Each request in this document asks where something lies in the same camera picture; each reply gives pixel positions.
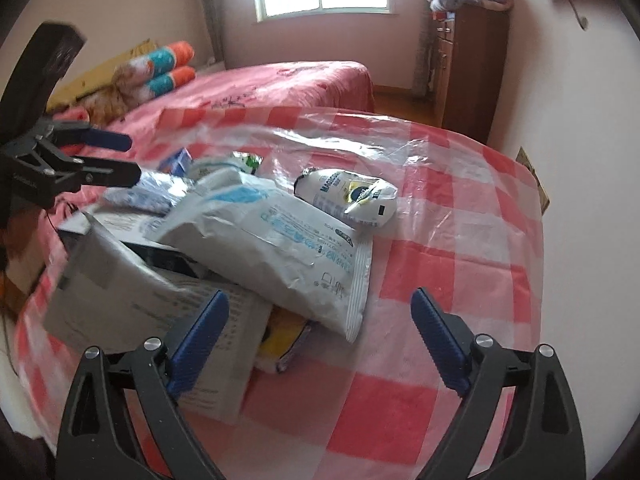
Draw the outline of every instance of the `white plastic package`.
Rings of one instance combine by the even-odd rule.
[[[114,206],[167,214],[193,186],[193,181],[161,171],[143,170],[138,183],[129,188],[110,187],[102,198]]]
[[[383,226],[396,212],[398,199],[398,188],[386,180],[334,169],[308,168],[293,193],[351,226]]]
[[[371,237],[271,180],[217,170],[198,181],[148,236],[350,342],[358,335]]]
[[[72,252],[51,298],[47,331],[77,352],[98,345],[107,353],[162,338],[216,290],[229,300],[229,318],[193,390],[180,406],[235,424],[271,304],[248,290],[146,265],[89,217],[91,229]]]

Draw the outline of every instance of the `red and white checkered tablecloth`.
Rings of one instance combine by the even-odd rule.
[[[255,371],[236,426],[186,414],[228,478],[402,480],[418,474],[459,399],[444,388],[412,323],[409,299],[417,287],[427,287],[445,311],[503,346],[532,350],[538,343],[540,203],[533,177],[506,156],[408,121],[290,107],[165,110],[157,128],[134,135],[125,156],[152,166],[182,146],[196,157],[230,149],[259,153],[261,173],[289,189],[300,170],[316,166],[381,176],[400,190],[395,219],[374,238],[357,341],[349,345],[319,328],[286,373]],[[84,188],[61,196],[52,221],[62,220],[68,202],[82,206],[99,193]],[[49,265],[15,344],[36,420],[55,444],[78,357],[42,328],[66,255],[46,217],[40,232]],[[490,464],[508,403],[504,396],[476,470]]]

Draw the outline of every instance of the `wooden floor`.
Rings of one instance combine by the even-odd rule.
[[[376,113],[398,117],[414,123],[435,124],[433,104],[409,95],[374,92]]]

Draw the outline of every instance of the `window frame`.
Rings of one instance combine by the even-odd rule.
[[[292,18],[294,16],[313,16],[315,14],[392,14],[391,0],[386,0],[386,7],[330,7],[325,9],[322,0],[318,0],[319,7],[309,10],[295,10],[268,16],[264,0],[255,0],[255,14],[258,22],[279,20],[280,18]]]

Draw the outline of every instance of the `bed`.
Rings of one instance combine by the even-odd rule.
[[[183,146],[195,156],[242,148],[264,156],[261,170],[286,188],[308,165],[342,167],[386,178],[401,198],[396,220],[374,240],[356,343],[319,328],[285,374],[254,372],[238,425],[191,413],[187,420],[229,478],[415,478],[459,399],[442,385],[412,325],[410,294],[426,286],[475,332],[533,349],[543,256],[535,180],[506,156],[423,124],[325,107],[211,107],[209,100],[176,92],[112,124],[134,137],[124,157],[153,166]],[[52,223],[99,195],[85,187],[60,196]],[[35,419],[55,446],[78,356],[42,327],[66,254],[46,216],[39,232],[49,265],[21,315],[15,346]],[[491,461],[509,403],[508,396],[500,402],[476,472]],[[142,441],[163,471],[149,437]]]
[[[132,110],[111,129],[126,131],[136,138],[167,106],[321,106],[373,112],[373,84],[367,68],[351,61],[291,62],[236,68],[199,75],[185,86]]]

